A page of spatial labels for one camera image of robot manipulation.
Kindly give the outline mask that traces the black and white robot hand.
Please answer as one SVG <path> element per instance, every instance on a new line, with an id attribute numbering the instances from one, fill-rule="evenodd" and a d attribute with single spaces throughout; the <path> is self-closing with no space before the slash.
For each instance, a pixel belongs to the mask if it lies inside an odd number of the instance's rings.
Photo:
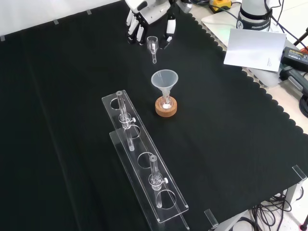
<path id="1" fill-rule="evenodd" d="M 159 41 L 165 49 L 172 41 L 176 30 L 176 18 L 172 6 L 174 0 L 126 0 L 129 13 L 126 19 L 128 43 L 145 43 L 145 36 L 150 26 L 167 17 L 166 31 Z"/>

